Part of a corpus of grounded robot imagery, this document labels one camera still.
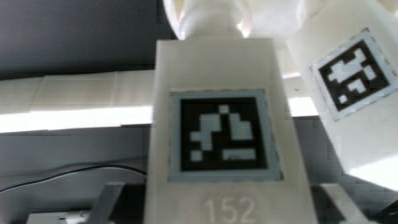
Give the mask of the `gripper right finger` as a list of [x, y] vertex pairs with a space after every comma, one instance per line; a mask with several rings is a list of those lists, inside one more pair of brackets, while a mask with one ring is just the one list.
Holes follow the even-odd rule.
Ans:
[[320, 187], [345, 218], [339, 224], [398, 224], [398, 205], [368, 218], [341, 185], [323, 183]]

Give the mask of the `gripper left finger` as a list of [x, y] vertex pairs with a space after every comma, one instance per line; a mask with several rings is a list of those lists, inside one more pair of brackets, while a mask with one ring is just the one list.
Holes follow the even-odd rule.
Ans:
[[89, 209], [32, 213], [27, 224], [144, 224], [144, 203], [146, 186], [110, 183]]

